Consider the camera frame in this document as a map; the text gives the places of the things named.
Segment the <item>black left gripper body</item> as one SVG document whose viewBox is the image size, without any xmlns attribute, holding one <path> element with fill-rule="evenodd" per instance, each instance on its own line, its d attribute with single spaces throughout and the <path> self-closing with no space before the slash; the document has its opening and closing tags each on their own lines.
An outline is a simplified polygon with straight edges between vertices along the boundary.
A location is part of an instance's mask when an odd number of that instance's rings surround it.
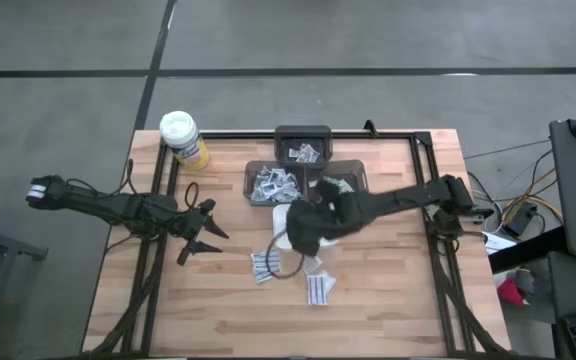
<svg viewBox="0 0 576 360">
<path fill-rule="evenodd" d="M 170 226 L 170 235 L 177 238 L 183 238 L 186 245 L 182 248 L 176 262 L 180 266 L 184 266 L 191 253 L 189 251 L 190 241 L 200 241 L 198 239 L 199 233 L 205 230 L 203 227 L 203 220 L 205 215 L 211 215 L 210 212 L 214 209 L 216 202 L 212 199 L 207 199 L 201 202 L 196 208 L 189 212 L 177 216 Z"/>
</svg>

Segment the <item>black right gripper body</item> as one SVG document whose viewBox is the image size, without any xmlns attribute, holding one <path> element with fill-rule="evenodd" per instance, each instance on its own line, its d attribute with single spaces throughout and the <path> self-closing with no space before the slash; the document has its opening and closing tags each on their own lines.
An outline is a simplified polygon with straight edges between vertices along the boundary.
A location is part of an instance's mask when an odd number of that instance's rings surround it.
<svg viewBox="0 0 576 360">
<path fill-rule="evenodd" d="M 367 191 L 342 192 L 337 184 L 320 180 L 315 186 L 318 202 L 297 200 L 290 206 L 286 231 L 292 249 L 316 256 L 320 239 L 339 239 L 359 232 L 369 223 L 364 209 Z"/>
</svg>

